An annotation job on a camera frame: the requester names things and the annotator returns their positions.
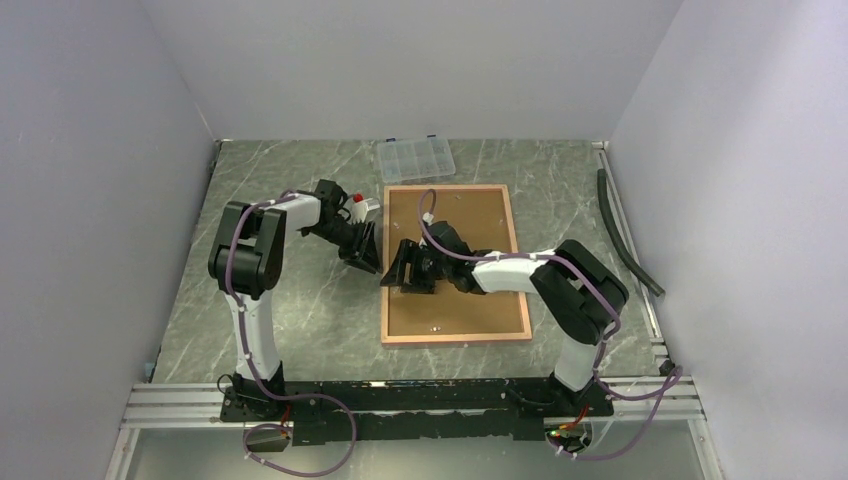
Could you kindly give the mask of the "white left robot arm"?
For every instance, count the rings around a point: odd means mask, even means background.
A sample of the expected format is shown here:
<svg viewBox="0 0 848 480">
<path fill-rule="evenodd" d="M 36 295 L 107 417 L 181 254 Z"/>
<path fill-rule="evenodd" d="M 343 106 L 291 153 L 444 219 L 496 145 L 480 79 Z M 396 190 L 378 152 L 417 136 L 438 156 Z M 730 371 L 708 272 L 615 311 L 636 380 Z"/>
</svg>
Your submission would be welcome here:
<svg viewBox="0 0 848 480">
<path fill-rule="evenodd" d="M 287 238 L 314 235 L 336 246 L 346 265 L 376 274 L 382 266 L 369 216 L 379 207 L 378 200 L 348 195 L 327 179 L 312 191 L 286 190 L 257 203 L 225 205 L 207 268 L 233 317 L 238 342 L 233 389 L 247 397 L 247 407 L 260 419 L 278 417 L 287 401 L 271 309 Z"/>
</svg>

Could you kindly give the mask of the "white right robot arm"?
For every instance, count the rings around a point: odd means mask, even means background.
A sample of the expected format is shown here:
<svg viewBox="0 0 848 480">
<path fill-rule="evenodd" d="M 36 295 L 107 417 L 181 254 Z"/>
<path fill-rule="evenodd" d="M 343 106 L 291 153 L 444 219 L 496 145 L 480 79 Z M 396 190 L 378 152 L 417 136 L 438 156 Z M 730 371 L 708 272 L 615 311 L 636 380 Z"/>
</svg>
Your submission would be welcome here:
<svg viewBox="0 0 848 480">
<path fill-rule="evenodd" d="M 576 240 L 532 253 L 473 250 L 445 221 L 425 227 L 418 241 L 404 239 L 382 277 L 383 287 L 432 294 L 446 280 L 462 293 L 533 294 L 564 333 L 553 368 L 550 401 L 564 415 L 589 399 L 602 347 L 621 327 L 629 292 L 618 277 Z"/>
</svg>

